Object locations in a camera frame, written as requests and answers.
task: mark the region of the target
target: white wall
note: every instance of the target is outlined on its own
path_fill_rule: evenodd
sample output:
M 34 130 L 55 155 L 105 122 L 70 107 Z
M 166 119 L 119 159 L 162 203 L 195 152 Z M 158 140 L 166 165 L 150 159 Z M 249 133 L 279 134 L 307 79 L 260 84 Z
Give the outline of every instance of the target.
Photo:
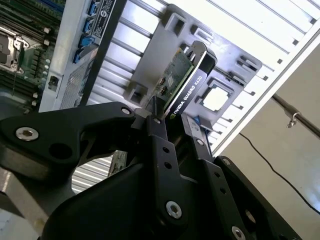
M 277 92 L 320 127 L 320 46 Z M 273 167 L 320 211 L 320 139 L 300 123 L 291 129 L 289 118 L 273 100 L 242 130 Z M 255 187 L 303 240 L 320 239 L 320 215 L 275 175 L 264 160 L 238 135 L 222 155 L 240 168 Z

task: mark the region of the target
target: metal rod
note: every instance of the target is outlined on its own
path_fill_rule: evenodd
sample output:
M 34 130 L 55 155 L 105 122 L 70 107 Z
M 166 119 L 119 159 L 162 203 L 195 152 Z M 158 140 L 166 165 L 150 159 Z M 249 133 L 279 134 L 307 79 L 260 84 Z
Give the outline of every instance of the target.
M 286 102 L 283 98 L 281 98 L 277 94 L 273 95 L 272 98 L 284 109 L 285 114 L 288 117 L 290 117 L 292 121 L 294 121 L 295 119 L 298 120 L 305 128 L 307 128 L 318 139 L 320 139 L 320 129 L 316 125 L 314 125 L 312 122 L 310 122 L 307 118 L 305 118 L 300 113 L 300 111 L 298 111 L 294 106 L 290 105 L 288 102 Z

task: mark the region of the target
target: metal bracket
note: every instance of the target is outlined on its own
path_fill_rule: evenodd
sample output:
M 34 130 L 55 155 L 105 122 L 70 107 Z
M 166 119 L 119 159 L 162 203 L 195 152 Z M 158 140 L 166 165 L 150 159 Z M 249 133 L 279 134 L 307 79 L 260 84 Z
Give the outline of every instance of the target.
M 175 145 L 168 141 L 164 120 L 149 115 L 145 119 L 147 138 L 144 161 L 152 162 L 154 210 L 156 219 L 152 230 L 158 236 L 179 236 L 187 227 L 188 214 L 184 202 L 179 165 Z

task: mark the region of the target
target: label sticker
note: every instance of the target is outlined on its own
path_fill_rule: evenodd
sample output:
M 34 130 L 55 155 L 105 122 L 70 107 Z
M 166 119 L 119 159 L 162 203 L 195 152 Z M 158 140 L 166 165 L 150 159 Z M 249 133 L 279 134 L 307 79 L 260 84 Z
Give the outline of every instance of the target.
M 92 35 L 102 38 L 106 30 L 108 20 L 114 8 L 116 0 L 104 0 L 100 8 L 100 13 L 97 16 Z

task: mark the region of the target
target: motherboard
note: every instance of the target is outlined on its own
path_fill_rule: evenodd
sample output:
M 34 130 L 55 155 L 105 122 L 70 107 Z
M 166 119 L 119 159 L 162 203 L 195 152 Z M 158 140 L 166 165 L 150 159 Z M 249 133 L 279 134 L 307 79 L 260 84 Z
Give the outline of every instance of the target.
M 0 90 L 36 108 L 66 0 L 0 0 Z

